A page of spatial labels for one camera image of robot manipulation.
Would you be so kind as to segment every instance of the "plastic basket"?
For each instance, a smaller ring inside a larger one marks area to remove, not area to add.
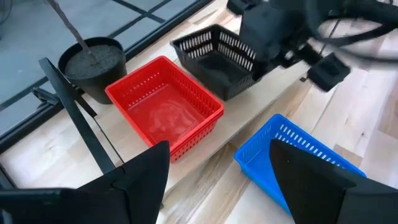
[[[365,177],[362,171],[327,148],[320,141],[307,134],[282,115],[275,114],[236,152],[235,159],[241,165],[242,171],[289,214],[291,214],[290,210],[280,191],[269,158],[271,139],[280,139],[290,143],[336,166]]]
[[[213,130],[224,107],[166,57],[106,88],[111,101],[150,147],[170,143],[175,162]]]
[[[272,70],[256,61],[256,54],[237,34],[217,24],[174,40],[171,45],[182,66],[223,100],[241,93]]]

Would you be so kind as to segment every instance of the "wooden table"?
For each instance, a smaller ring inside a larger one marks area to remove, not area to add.
[[[159,55],[179,64],[169,41],[208,25],[219,23],[237,32],[240,18],[226,11],[225,5],[226,0],[215,0],[130,60],[127,70]],[[354,28],[347,25],[345,31]],[[355,70],[337,88],[322,93],[309,82],[297,81],[307,69],[302,63],[288,70],[276,69],[224,104],[224,116],[215,130],[170,166],[159,223],[293,223],[233,161],[237,148],[274,113],[286,115],[371,178],[398,184],[398,167],[394,165],[398,152],[392,150],[398,140],[390,138],[398,133],[394,128],[398,119],[383,109],[396,103],[396,91],[391,92],[396,73]],[[124,160],[147,149],[114,106],[83,97],[99,114],[96,119]],[[120,165],[94,121],[87,114],[85,117],[112,161]],[[388,144],[375,153],[380,141]],[[102,174],[65,110],[21,139],[0,156],[0,162],[21,188],[79,187]]]

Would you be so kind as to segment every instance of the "black pot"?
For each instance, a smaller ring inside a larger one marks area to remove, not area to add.
[[[90,39],[86,39],[85,42],[89,47],[96,45],[109,45],[117,47],[121,52],[123,52],[122,45],[114,39],[107,37],[94,37]],[[79,43],[71,46],[68,50],[66,50],[60,60],[58,61],[58,68],[64,74],[65,78],[68,79],[71,83],[80,87],[84,92],[93,97],[98,103],[102,104],[111,104],[111,100],[105,93],[105,88],[119,80],[123,76],[127,74],[126,70],[126,57],[123,56],[122,59],[108,71],[102,73],[101,75],[86,78],[86,79],[76,79],[71,78],[65,75],[65,68],[69,60],[75,56],[78,52],[81,52],[83,49],[79,45]]]

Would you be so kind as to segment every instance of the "gray floor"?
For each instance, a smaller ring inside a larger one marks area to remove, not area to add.
[[[112,0],[57,0],[83,38],[107,36],[140,16]],[[145,11],[162,0],[125,0]],[[154,12],[170,19],[195,0],[172,0]],[[144,18],[115,37],[124,48],[131,46],[160,26]],[[0,26],[0,105],[44,77],[38,60],[48,57],[57,63],[59,56],[75,43],[74,37],[45,0],[23,0],[14,5],[10,18]],[[49,83],[42,86],[53,92]],[[0,135],[32,114],[40,105],[34,95],[0,109]]]

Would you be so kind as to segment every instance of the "black basket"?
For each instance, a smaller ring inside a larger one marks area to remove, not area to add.
[[[271,68],[239,36],[218,24],[171,42],[181,64],[210,91],[229,100],[260,81]]]

